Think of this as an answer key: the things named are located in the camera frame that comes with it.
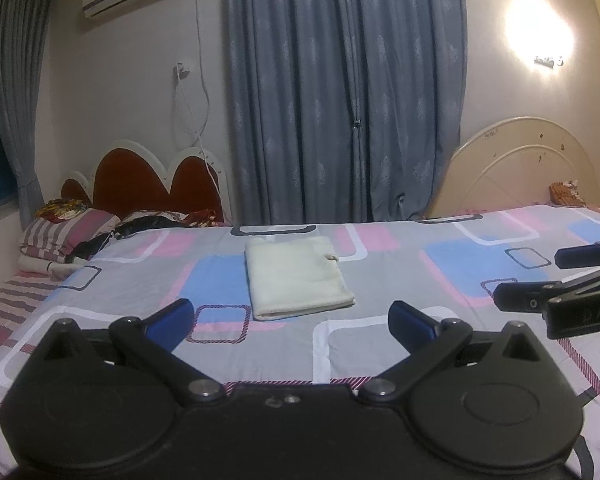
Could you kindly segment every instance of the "blue gripper pad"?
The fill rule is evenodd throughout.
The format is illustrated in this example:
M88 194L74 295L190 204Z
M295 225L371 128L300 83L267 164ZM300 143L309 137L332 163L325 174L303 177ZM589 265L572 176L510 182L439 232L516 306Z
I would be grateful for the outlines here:
M555 265L559 269L600 266L600 244L558 249L555 253Z
M404 301L394 301L388 314L389 332L413 354L436 338L439 323Z
M172 352L193 327L195 309L189 300L176 300L144 320L145 335Z

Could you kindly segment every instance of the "white towel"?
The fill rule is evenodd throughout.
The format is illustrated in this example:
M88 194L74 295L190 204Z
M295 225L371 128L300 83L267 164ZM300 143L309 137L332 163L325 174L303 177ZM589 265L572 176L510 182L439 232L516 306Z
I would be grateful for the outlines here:
M280 243L252 238L245 253L255 319L281 319L354 304L338 257L324 236Z
M76 270L83 268L89 262L81 258L74 258L72 264L59 264L58 262L51 262L48 260L42 260L41 258L33 258L26 254L21 254L18 260L18 266L20 270L24 272L35 272L37 274L46 274L50 276L52 280L57 282L64 282L69 276L71 276Z

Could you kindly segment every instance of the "cream headboard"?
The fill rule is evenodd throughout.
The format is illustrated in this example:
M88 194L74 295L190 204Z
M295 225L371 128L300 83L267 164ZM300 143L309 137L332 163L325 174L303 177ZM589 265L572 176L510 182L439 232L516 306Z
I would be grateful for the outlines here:
M456 152L427 217L547 203L549 185L565 180L578 180L587 205L600 205L593 165L575 137L545 119L510 119Z

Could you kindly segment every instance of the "patterned bedsheet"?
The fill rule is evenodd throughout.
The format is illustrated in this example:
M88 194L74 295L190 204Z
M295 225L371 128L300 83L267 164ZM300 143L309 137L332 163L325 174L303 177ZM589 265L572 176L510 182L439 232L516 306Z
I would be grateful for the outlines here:
M255 235L329 237L355 306L254 321L243 251ZM177 298L189 298L196 315L174 354L229 389L241 381L357 388L406 356L386 326L389 306L401 299L476 330L500 330L511 319L528 323L584 407L569 466L583 479L600 479L600 334L549 341L540 316L502 313L491 299L501 282L573 275L555 267L555 251L598 240L600 214L543 205L437 221L144 232L105 248L10 336L13 345L0 347L0 402L58 317L101 328L119 316L148 316ZM0 465L14 465L1 432Z
M0 287L0 347L13 346L10 339L17 330L60 283L47 276L17 275Z

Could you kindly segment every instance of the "curtain tieback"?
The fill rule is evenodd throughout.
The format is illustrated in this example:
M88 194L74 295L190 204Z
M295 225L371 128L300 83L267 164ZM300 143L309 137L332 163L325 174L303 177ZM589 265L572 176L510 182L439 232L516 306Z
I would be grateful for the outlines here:
M18 180L18 187L27 187L29 184L33 184L37 179L36 174L34 173L24 176Z

